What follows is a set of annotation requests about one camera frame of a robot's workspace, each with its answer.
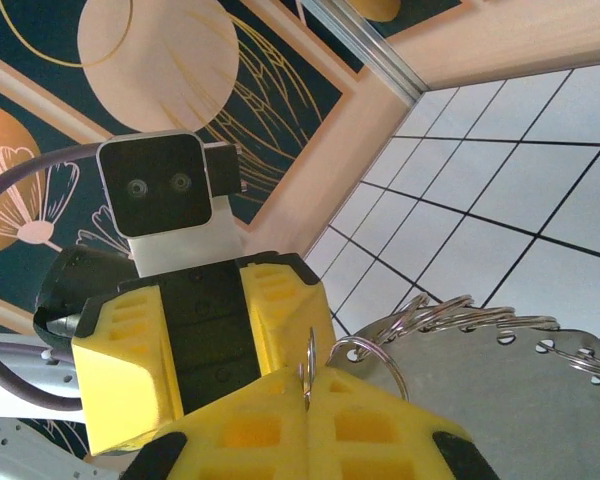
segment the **metal key ring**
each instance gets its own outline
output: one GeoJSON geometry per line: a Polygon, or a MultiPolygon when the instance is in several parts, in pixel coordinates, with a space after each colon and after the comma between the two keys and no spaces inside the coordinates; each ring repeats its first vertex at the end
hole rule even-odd
{"type": "Polygon", "coordinates": [[[400,373],[400,367],[398,367],[398,364],[395,362],[395,360],[393,358],[391,358],[391,356],[389,356],[389,354],[387,354],[384,350],[382,350],[380,347],[378,347],[375,343],[367,340],[366,338],[356,337],[356,336],[348,336],[348,337],[341,338],[331,348],[331,354],[329,355],[329,361],[331,361],[331,359],[338,352],[338,350],[340,350],[344,346],[349,346],[349,345],[355,345],[357,347],[361,347],[361,348],[367,350],[368,352],[376,355],[380,359],[380,361],[382,363],[384,363],[385,366],[389,369],[389,372],[391,372],[391,376],[393,376],[393,379],[396,381],[396,385],[398,386],[398,390],[400,390],[400,396],[402,397],[402,399],[406,400],[407,402],[409,401],[409,392],[407,389],[407,383],[406,383],[404,377],[402,376],[402,373],[400,373]]]}

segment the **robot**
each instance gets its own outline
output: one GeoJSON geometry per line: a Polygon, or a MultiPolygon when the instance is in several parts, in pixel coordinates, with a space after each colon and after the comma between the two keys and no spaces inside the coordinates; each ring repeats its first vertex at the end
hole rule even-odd
{"type": "MultiPolygon", "coordinates": [[[[59,255],[29,342],[47,360],[0,360],[0,417],[84,422],[91,454],[139,452],[123,480],[497,478],[461,427],[326,366],[342,342],[320,279],[297,254],[242,251],[228,200],[244,188],[239,146],[114,137],[18,165],[0,193],[93,155],[133,260],[59,255]]],[[[17,476],[29,460],[7,478],[34,478],[17,476]]],[[[39,478],[83,475],[74,462],[39,478]]]]}

